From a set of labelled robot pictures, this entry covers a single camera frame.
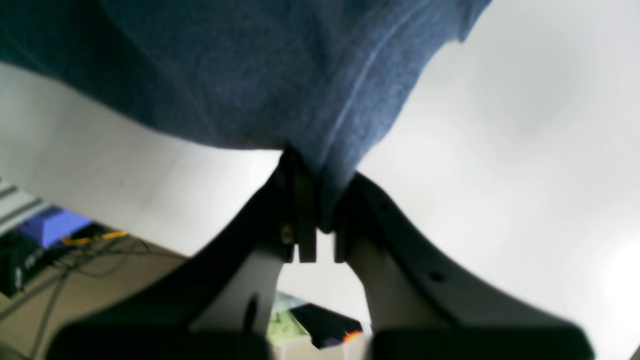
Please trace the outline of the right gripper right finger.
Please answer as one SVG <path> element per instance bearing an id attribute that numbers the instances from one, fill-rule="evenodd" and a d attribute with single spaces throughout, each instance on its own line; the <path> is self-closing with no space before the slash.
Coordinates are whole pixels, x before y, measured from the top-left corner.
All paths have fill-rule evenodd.
<path id="1" fill-rule="evenodd" d="M 336 219 L 337 259 L 361 282 L 368 360 L 592 360 L 576 324 L 490 285 L 445 255 L 358 174 Z"/>

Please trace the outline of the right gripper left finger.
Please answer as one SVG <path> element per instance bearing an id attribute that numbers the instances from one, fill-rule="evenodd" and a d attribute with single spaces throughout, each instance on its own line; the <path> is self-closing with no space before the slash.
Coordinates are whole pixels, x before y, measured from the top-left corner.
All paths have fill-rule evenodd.
<path id="1" fill-rule="evenodd" d="M 275 288 L 316 253 L 316 185 L 294 150 L 215 239 L 157 282 L 69 323 L 48 360 L 268 360 Z"/>

